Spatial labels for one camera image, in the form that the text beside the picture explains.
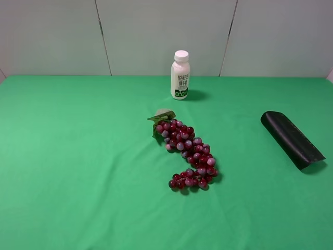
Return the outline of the red grape bunch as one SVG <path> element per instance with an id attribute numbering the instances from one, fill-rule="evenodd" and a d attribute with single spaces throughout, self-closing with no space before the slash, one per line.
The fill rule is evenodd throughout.
<path id="1" fill-rule="evenodd" d="M 152 137 L 159 143 L 164 142 L 169 153 L 179 153 L 190 165 L 186 170 L 172 175 L 169 188 L 174 191 L 185 188 L 207 190 L 219 176 L 210 145 L 204 143 L 202 138 L 196 137 L 192 126 L 176 119 L 172 110 L 158 110 L 147 120 L 153 122 Z"/>

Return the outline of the white milk bottle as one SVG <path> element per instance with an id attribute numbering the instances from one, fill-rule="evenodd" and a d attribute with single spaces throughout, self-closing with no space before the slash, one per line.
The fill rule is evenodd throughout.
<path id="1" fill-rule="evenodd" d="M 176 51 L 171 66 L 171 95 L 176 100 L 187 97 L 190 78 L 189 53 L 185 50 Z"/>

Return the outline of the green tablecloth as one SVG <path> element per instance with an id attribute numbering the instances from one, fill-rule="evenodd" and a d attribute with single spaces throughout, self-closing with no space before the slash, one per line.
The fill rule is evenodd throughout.
<path id="1" fill-rule="evenodd" d="M 152 137 L 171 109 L 220 174 Z M 287 116 L 324 155 L 299 170 L 261 123 Z M 332 249 L 332 83 L 322 78 L 10 76 L 1 84 L 1 249 Z"/>

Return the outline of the black leather pouch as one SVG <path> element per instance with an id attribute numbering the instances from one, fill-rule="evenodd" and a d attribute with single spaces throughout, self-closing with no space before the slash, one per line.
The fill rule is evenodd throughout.
<path id="1" fill-rule="evenodd" d="M 261 123 L 299 170 L 325 160 L 324 155 L 283 113 L 266 111 Z"/>

